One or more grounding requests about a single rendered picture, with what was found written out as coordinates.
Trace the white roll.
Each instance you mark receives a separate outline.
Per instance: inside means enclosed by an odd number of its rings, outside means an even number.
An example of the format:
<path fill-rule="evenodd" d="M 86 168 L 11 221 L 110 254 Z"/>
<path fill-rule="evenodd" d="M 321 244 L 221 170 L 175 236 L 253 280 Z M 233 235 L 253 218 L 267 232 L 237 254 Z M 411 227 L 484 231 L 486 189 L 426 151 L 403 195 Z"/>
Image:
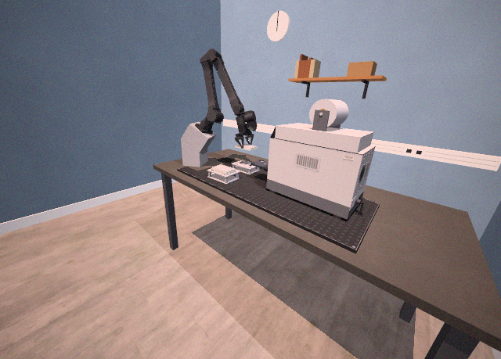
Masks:
<path fill-rule="evenodd" d="M 315 102 L 309 112 L 310 121 L 313 124 L 315 110 L 325 109 L 330 111 L 327 127 L 343 124 L 348 118 L 348 106 L 341 100 L 320 99 Z"/>

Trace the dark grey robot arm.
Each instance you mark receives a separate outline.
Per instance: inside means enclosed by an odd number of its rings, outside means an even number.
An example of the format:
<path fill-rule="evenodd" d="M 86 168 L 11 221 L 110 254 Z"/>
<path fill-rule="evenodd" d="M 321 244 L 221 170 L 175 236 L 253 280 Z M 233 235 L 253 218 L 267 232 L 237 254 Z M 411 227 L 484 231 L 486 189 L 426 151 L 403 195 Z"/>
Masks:
<path fill-rule="evenodd" d="M 214 65 L 215 69 L 218 72 L 218 76 L 221 79 L 225 92 L 229 98 L 232 111 L 234 112 L 235 115 L 237 115 L 236 117 L 237 125 L 241 124 L 239 125 L 240 132 L 246 132 L 251 130 L 256 131 L 257 122 L 254 111 L 250 110 L 244 112 L 243 103 L 240 101 L 240 98 L 236 94 L 235 88 L 232 85 L 232 82 L 226 71 L 222 55 L 213 48 L 209 49 L 209 51 L 203 57 L 200 58 L 200 63 L 202 64 L 204 70 L 204 79 L 205 79 L 205 84 L 207 89 L 207 99 L 208 99 L 208 108 L 207 108 L 208 112 L 204 120 L 202 120 L 200 124 L 195 124 L 195 126 L 202 133 L 212 134 L 213 131 L 211 129 L 214 122 L 220 124 L 224 119 L 224 115 L 221 112 L 221 109 L 219 109 L 216 95 L 214 74 L 213 74 L 213 65 Z M 217 112 L 215 112 L 215 110 Z"/>

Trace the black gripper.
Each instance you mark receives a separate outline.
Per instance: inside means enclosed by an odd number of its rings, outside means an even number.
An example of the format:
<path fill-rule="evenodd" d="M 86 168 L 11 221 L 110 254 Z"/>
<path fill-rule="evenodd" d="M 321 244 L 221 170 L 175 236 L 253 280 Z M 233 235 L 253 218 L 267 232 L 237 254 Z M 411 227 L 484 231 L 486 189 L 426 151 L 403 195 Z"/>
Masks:
<path fill-rule="evenodd" d="M 239 128 L 239 125 L 241 124 L 238 124 L 238 130 L 239 130 L 239 134 L 236 134 L 236 137 L 235 137 L 235 140 L 237 141 L 237 143 L 240 145 L 240 147 L 243 149 L 243 145 L 244 145 L 244 135 L 246 136 L 245 139 L 247 140 L 247 143 L 249 145 L 252 145 L 252 141 L 253 141 L 253 138 L 254 138 L 254 134 L 252 134 L 251 131 L 246 131 L 246 132 L 240 132 L 240 128 Z M 241 133 L 241 134 L 240 134 Z M 248 135 L 248 136 L 247 136 Z M 249 139 L 250 138 L 250 143 L 249 143 Z M 242 145 L 240 144 L 239 140 L 241 139 L 242 141 Z"/>

